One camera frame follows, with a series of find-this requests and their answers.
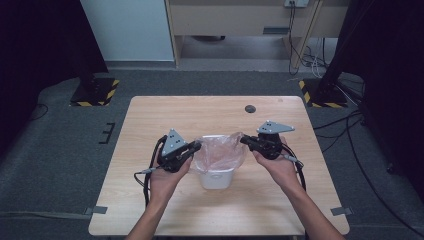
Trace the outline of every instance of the person's left arm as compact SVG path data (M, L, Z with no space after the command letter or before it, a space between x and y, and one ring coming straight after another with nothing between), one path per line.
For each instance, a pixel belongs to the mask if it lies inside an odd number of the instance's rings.
M152 173L149 204L126 239L152 239L177 184L190 169L191 160L192 158L187 159L176 173L166 172L163 169Z

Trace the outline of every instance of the light wood tabletop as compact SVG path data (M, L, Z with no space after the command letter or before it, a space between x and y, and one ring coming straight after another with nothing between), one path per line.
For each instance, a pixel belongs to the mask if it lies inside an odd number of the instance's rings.
M247 113L253 105L256 112ZM337 192L299 97L281 96L139 96L128 108L89 232L95 236L127 235L144 211L142 187L135 172L150 163L156 142L174 128L187 142L204 135L235 132L257 136L266 120L295 127L283 135L305 167L307 192L342 233L349 232ZM287 197L248 152L227 189L206 190L189 172L171 198L156 235L257 236L303 235L304 228Z

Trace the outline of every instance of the person's left hand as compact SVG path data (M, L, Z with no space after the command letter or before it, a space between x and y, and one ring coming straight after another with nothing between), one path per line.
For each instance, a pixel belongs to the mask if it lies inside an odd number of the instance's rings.
M176 173L167 172L163 169L157 169L152 173L150 178L150 201L166 201L171 199L180 180L186 175L190 169L192 157L187 159L181 166L180 170Z

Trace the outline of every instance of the person's right arm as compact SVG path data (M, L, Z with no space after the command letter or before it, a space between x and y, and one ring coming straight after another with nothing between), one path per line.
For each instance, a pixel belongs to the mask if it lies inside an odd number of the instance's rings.
M260 165L268 170L274 181L287 195L311 239L344 239L343 235L328 221L302 188L293 162L283 156L275 160L268 160L256 151L253 151L253 156Z

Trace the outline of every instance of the plastic bag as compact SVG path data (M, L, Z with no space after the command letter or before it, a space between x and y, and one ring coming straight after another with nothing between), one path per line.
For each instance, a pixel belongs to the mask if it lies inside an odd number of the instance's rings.
M240 143L243 133L230 136L209 135L197 138L202 148L193 156L192 166L200 173L210 170L230 170L239 168L246 157L247 146Z

